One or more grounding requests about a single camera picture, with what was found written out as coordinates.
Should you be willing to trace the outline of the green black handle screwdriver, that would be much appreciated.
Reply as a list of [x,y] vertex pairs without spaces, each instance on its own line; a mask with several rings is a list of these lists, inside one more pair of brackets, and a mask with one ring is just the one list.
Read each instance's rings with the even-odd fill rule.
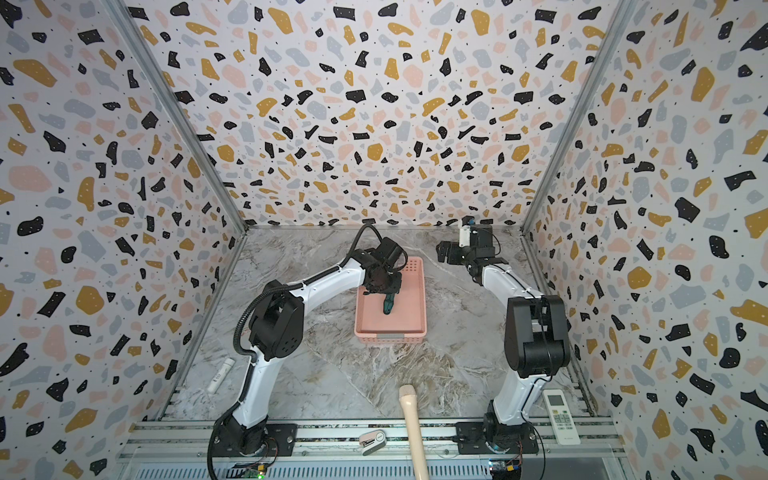
[[384,315],[390,315],[394,309],[396,292],[388,292],[385,294],[385,298],[382,304],[382,312]]

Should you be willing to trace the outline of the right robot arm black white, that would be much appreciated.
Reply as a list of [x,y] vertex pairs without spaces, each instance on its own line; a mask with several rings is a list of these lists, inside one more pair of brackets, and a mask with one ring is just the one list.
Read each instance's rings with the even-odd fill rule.
[[493,228],[472,216],[462,219],[459,239],[440,242],[436,253],[440,263],[464,267],[505,308],[503,347],[509,370],[476,439],[494,453],[533,446],[537,435],[528,424],[530,410],[571,359],[563,300],[526,283],[500,255]]

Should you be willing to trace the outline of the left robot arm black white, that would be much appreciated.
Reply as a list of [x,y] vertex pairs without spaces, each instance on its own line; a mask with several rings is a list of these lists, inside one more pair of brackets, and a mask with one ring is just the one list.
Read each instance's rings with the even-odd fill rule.
[[237,400],[211,429],[209,461],[219,455],[250,456],[269,448],[269,402],[282,362],[301,345],[307,313],[359,287],[394,306],[409,256],[395,240],[381,235],[377,239],[376,246],[359,248],[356,237],[340,262],[294,283],[271,281],[248,304],[233,334],[233,347],[248,358],[248,367]]

